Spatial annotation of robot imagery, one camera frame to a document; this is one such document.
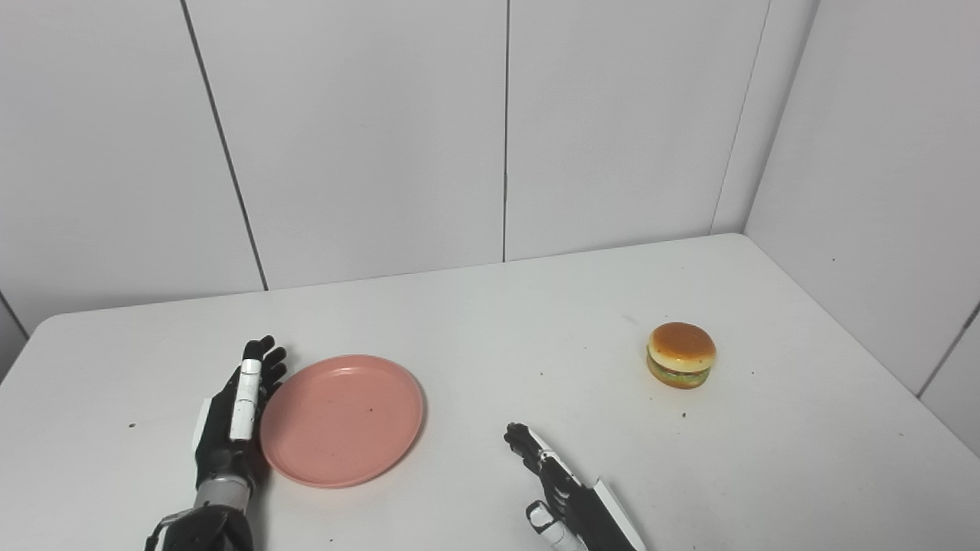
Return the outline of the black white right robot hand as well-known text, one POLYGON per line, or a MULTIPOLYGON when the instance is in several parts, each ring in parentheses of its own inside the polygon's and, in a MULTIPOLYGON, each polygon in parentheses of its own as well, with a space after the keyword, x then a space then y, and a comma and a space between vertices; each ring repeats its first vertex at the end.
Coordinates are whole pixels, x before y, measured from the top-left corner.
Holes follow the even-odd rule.
POLYGON ((524 423, 508 423, 512 452, 539 479, 544 498, 525 517, 553 550, 646 550, 639 531, 602 479, 584 484, 541 436, 524 423))

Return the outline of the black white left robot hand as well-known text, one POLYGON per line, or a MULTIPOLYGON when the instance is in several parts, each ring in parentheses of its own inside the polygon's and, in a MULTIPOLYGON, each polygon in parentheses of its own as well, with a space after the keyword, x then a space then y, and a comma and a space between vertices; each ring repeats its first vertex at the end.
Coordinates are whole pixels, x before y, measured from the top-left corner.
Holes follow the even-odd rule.
POLYGON ((196 488, 204 481, 230 475, 247 482, 250 491, 265 479, 269 467, 260 447, 259 423, 267 402, 283 386, 287 374, 284 364, 287 352, 276 344, 272 335, 258 341, 248 341, 243 351, 244 360, 260 361, 260 385, 256 392, 256 416, 253 435, 244 442, 230 439, 230 426, 234 414, 234 399, 240 370, 235 367, 232 376, 221 390, 211 397, 209 409, 194 453, 197 466, 196 488))

